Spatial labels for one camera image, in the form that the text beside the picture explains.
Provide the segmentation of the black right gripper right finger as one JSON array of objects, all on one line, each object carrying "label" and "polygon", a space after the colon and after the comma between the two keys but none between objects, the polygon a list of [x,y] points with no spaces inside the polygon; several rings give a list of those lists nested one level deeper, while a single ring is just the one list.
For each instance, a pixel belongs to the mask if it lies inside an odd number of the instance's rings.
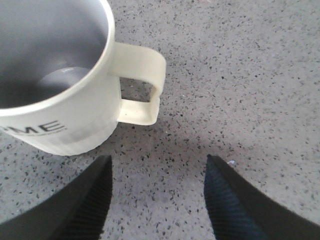
[{"label": "black right gripper right finger", "polygon": [[204,199],[217,240],[318,240],[319,225],[252,186],[222,158],[207,155]]}]

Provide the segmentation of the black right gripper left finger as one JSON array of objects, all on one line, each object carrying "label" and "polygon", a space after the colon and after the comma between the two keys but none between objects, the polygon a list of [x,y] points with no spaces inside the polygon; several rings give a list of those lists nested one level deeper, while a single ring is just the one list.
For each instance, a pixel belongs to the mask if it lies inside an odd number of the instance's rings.
[{"label": "black right gripper left finger", "polygon": [[0,225],[2,240],[99,240],[113,190],[112,158],[99,156],[59,192]]}]

